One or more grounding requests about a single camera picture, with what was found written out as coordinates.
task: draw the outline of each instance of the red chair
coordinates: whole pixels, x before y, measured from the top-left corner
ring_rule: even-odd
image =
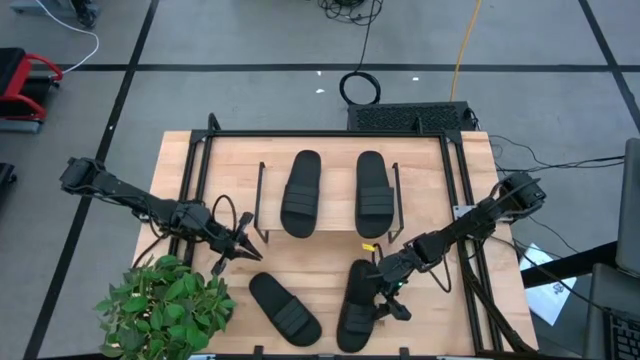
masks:
[[[55,73],[52,77],[29,77],[32,60],[41,61]],[[44,102],[51,86],[58,87],[62,71],[51,61],[20,48],[0,49],[0,118],[42,122]]]

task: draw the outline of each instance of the yellow cable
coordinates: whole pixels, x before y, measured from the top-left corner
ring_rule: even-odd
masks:
[[[462,42],[462,46],[460,47],[460,52],[458,53],[458,60],[456,61],[456,69],[453,71],[453,82],[451,83],[451,95],[449,96],[449,101],[453,101],[456,96],[456,86],[458,84],[458,70],[460,69],[460,63],[462,62],[462,57],[464,56],[464,49],[467,47],[467,43],[469,43],[469,38],[471,37],[471,31],[473,30],[473,26],[476,24],[476,18],[478,17],[478,12],[480,10],[480,6],[482,5],[482,0],[476,0],[476,9],[473,11],[473,16],[471,17],[471,22],[469,26],[467,26],[467,33],[464,36],[464,41]]]

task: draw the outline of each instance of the white cable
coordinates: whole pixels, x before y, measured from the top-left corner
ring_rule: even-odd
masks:
[[[50,17],[50,18],[52,18],[53,20],[55,20],[58,24],[60,24],[60,25],[62,25],[62,26],[64,26],[64,27],[66,27],[66,28],[67,28],[67,29],[69,29],[69,30],[73,30],[73,31],[77,31],[77,32],[79,32],[79,33],[83,33],[83,34],[91,35],[91,36],[93,36],[94,38],[96,38],[96,48],[95,48],[95,49],[93,49],[93,51],[91,52],[91,54],[87,55],[87,56],[86,56],[84,59],[82,59],[82,61],[80,61],[79,63],[77,63],[77,64],[73,65],[72,67],[70,67],[70,68],[68,68],[68,69],[66,69],[66,70],[64,70],[64,71],[62,72],[63,74],[66,74],[66,73],[68,73],[69,71],[75,70],[78,66],[80,66],[80,65],[84,64],[84,63],[85,63],[85,61],[89,60],[89,58],[90,58],[90,57],[92,57],[92,56],[93,56],[93,54],[95,54],[95,53],[98,51],[98,49],[100,48],[100,38],[98,38],[98,35],[96,35],[96,34],[92,33],[91,31],[85,31],[85,30],[76,29],[76,28],[74,28],[74,27],[73,27],[73,26],[71,26],[71,25],[67,25],[67,24],[63,23],[62,21],[58,20],[55,16],[53,16],[53,15],[49,12],[49,9],[47,9],[47,7],[46,7],[46,6],[44,6],[44,5],[40,2],[40,0],[36,0],[36,2],[37,2],[37,3],[38,3],[38,5],[40,5],[40,7],[41,7],[41,8],[42,8],[46,13],[47,13],[47,15],[49,15],[49,17]]]

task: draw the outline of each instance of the potted plant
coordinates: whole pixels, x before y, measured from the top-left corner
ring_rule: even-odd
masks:
[[[95,307],[106,320],[100,351],[108,357],[188,359],[231,318],[236,304],[223,279],[205,283],[172,255],[151,262],[130,269],[119,287],[110,284],[109,297]]]

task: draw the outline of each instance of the slide sandal strap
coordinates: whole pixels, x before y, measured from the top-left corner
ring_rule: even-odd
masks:
[[[295,335],[308,322],[309,314],[295,296],[273,317],[273,323],[287,336]]]
[[[375,307],[347,304],[344,328],[354,333],[370,334],[373,331]]]
[[[393,215],[393,188],[372,187],[360,190],[360,215]]]
[[[318,189],[287,184],[282,210],[315,217],[318,214]]]

